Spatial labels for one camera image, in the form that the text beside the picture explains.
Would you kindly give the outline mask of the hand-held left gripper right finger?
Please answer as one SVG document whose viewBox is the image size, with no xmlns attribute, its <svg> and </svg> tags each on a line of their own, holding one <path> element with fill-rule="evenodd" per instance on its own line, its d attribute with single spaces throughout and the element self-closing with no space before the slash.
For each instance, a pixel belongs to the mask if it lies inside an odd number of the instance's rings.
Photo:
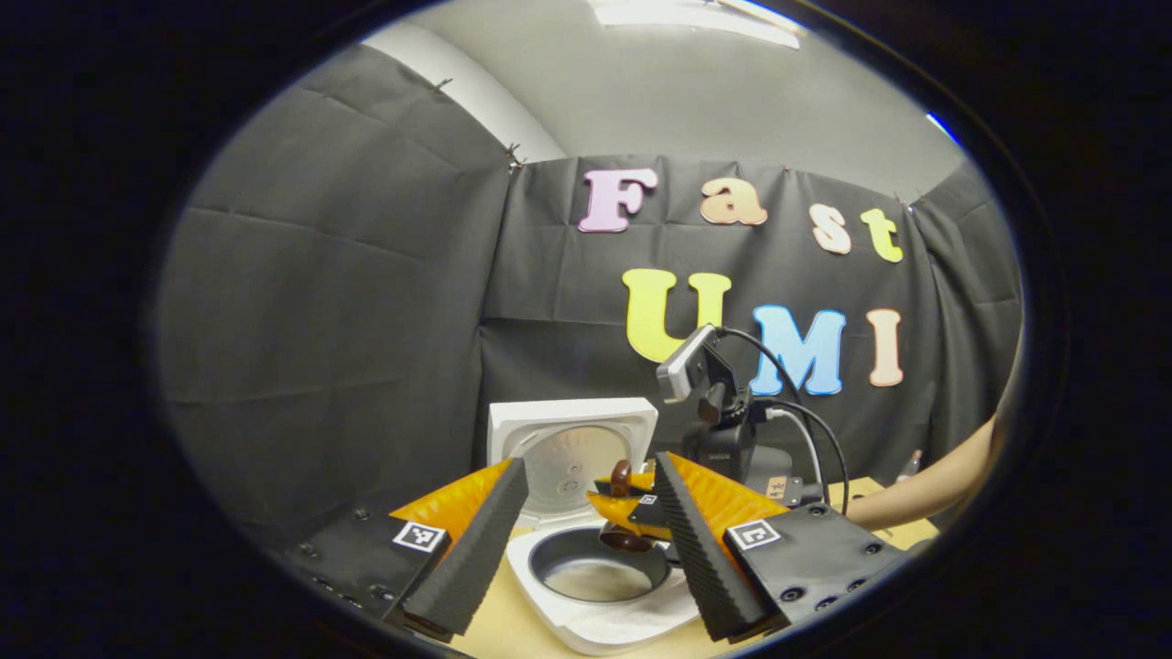
<svg viewBox="0 0 1172 659">
<path fill-rule="evenodd" d="M 657 454 L 654 492 L 713 641 L 841 609 L 911 557 L 825 503 L 782 507 L 674 453 Z"/>
</svg>

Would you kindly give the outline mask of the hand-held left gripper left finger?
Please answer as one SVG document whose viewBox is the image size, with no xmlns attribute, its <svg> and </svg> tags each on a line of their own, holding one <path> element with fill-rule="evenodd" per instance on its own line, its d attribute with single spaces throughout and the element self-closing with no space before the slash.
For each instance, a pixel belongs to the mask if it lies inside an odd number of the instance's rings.
<svg viewBox="0 0 1172 659">
<path fill-rule="evenodd" d="M 472 625 L 529 492 L 525 461 L 503 458 L 393 512 L 354 509 L 284 559 L 374 621 L 448 643 Z"/>
</svg>

